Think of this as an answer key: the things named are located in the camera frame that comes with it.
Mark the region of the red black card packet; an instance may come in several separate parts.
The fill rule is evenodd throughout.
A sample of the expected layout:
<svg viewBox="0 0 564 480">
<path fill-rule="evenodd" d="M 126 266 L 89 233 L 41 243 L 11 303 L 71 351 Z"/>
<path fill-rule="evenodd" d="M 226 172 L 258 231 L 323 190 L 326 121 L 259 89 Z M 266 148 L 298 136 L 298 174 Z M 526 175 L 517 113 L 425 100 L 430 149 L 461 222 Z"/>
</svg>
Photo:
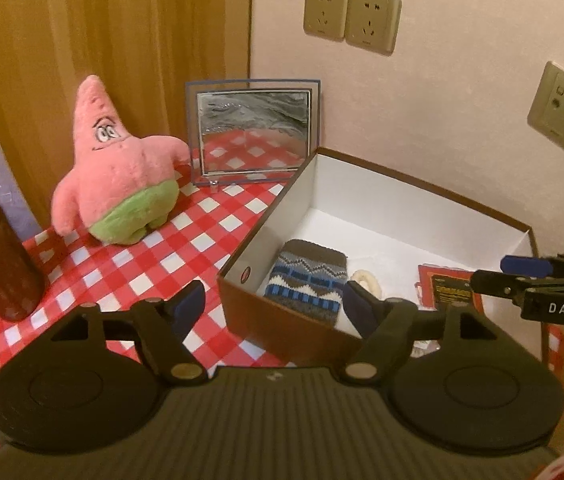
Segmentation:
<svg viewBox="0 0 564 480">
<path fill-rule="evenodd" d="M 438 311 L 460 306 L 483 313 L 482 298 L 470 287 L 471 278 L 472 271 L 420 264 L 419 280 L 415 284 L 419 303 Z"/>
</svg>

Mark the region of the red checkered tablecloth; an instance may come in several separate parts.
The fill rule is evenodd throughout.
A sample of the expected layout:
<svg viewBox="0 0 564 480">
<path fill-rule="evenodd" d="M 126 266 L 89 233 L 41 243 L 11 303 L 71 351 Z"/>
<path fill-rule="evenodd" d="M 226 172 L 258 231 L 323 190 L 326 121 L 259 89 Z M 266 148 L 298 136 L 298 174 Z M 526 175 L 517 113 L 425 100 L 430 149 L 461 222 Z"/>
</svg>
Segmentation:
<svg viewBox="0 0 564 480">
<path fill-rule="evenodd" d="M 132 246 L 100 244 L 85 229 L 67 236 L 47 229 L 26 240 L 47 289 L 28 318 L 18 323 L 0 318 L 0 367 L 79 304 L 126 310 L 139 299 L 169 298 L 192 280 L 203 283 L 206 306 L 184 343 L 207 370 L 281 365 L 272 353 L 229 332 L 217 274 L 283 186 L 197 188 L 186 166 L 179 168 L 178 182 L 180 198 L 167 222 Z"/>
</svg>

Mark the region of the pink Patrick star plush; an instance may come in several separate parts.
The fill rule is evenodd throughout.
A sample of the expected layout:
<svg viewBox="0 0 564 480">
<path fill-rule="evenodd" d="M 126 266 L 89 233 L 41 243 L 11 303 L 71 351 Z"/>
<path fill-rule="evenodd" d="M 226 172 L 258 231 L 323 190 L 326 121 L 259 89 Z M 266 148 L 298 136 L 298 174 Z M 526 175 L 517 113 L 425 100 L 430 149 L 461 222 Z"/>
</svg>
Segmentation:
<svg viewBox="0 0 564 480">
<path fill-rule="evenodd" d="M 133 136 L 103 81 L 79 84 L 74 110 L 74 166 L 56 185 L 51 224 L 66 236 L 78 226 L 102 243 L 133 245 L 166 223 L 180 188 L 177 168 L 190 148 L 175 136 Z"/>
</svg>

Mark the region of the cream scrunchie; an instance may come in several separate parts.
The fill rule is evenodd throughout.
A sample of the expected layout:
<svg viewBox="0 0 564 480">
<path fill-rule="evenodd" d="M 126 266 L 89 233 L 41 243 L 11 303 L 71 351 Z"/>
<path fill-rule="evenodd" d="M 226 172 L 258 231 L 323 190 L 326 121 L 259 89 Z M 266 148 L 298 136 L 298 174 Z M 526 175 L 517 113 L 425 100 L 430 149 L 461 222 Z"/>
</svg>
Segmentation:
<svg viewBox="0 0 564 480">
<path fill-rule="evenodd" d="M 352 273 L 350 280 L 359 284 L 377 299 L 383 298 L 383 291 L 378 279 L 370 271 L 359 269 Z"/>
</svg>

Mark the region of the double wall socket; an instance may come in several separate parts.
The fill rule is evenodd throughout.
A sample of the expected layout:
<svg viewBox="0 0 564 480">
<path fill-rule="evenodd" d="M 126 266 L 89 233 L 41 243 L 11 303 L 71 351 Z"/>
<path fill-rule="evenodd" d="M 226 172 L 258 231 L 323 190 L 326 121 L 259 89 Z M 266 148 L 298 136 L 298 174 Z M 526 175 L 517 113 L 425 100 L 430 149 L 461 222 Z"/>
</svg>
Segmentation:
<svg viewBox="0 0 564 480">
<path fill-rule="evenodd" d="M 311 36 L 392 55 L 402 0 L 305 0 L 303 30 Z"/>
</svg>

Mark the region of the single wall socket plate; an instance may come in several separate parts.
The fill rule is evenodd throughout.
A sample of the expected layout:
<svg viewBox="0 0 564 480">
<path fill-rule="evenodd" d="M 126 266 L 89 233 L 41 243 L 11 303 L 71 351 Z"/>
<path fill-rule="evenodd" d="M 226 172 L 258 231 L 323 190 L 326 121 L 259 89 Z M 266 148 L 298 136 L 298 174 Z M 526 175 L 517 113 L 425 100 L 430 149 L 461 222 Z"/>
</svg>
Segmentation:
<svg viewBox="0 0 564 480">
<path fill-rule="evenodd" d="M 564 70 L 552 61 L 544 66 L 527 122 L 564 150 Z"/>
</svg>

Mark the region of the orange curtain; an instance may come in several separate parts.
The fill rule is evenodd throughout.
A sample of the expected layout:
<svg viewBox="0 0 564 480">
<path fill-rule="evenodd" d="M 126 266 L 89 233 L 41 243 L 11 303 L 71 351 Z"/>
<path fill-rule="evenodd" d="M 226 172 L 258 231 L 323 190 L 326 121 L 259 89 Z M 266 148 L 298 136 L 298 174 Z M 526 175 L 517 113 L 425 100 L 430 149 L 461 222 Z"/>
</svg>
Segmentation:
<svg viewBox="0 0 564 480">
<path fill-rule="evenodd" d="M 99 76 L 136 136 L 184 138 L 184 88 L 249 72 L 251 0 L 0 0 L 0 148 L 32 216 L 73 165 L 76 91 Z"/>
</svg>

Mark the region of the brown cardboard box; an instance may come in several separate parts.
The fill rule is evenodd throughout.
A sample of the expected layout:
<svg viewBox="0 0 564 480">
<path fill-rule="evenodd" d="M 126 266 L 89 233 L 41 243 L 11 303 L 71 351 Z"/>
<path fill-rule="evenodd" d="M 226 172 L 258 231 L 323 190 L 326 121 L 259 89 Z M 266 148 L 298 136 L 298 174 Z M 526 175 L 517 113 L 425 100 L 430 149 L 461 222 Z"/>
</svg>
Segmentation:
<svg viewBox="0 0 564 480">
<path fill-rule="evenodd" d="M 342 252 L 386 297 L 417 299 L 424 264 L 496 271 L 531 257 L 530 226 L 475 200 L 344 153 L 320 148 L 301 166 L 218 275 L 227 328 L 283 362 L 339 366 L 361 346 L 344 313 L 327 326 L 263 296 L 288 240 Z"/>
</svg>

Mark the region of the framed sand picture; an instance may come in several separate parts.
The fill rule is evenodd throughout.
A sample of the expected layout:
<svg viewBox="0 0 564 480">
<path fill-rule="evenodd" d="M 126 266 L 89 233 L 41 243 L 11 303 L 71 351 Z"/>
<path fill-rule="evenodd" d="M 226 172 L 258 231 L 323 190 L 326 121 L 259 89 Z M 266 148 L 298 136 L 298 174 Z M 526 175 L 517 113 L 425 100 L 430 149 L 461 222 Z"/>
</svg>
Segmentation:
<svg viewBox="0 0 564 480">
<path fill-rule="evenodd" d="M 185 86 L 197 186 L 290 179 L 321 144 L 318 79 L 226 79 Z"/>
</svg>

